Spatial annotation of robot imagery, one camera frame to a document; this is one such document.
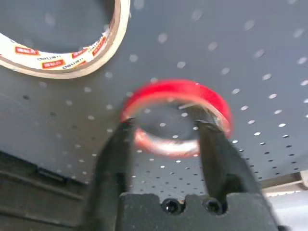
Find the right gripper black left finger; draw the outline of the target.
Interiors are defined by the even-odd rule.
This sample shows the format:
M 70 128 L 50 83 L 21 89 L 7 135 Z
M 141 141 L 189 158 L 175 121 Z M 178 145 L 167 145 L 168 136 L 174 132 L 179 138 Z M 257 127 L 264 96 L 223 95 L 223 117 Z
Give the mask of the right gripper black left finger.
M 98 157 L 82 214 L 84 231 L 135 230 L 135 225 L 124 223 L 121 198 L 121 194 L 127 195 L 126 173 L 134 122 L 133 118 L 121 122 Z

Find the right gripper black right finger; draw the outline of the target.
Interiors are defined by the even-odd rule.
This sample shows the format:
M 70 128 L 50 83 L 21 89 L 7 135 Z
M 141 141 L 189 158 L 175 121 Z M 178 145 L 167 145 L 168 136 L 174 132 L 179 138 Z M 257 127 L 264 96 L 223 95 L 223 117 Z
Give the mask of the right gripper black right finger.
M 230 193 L 262 194 L 253 172 L 217 125 L 197 121 L 205 185 L 210 197 L 221 204 Z

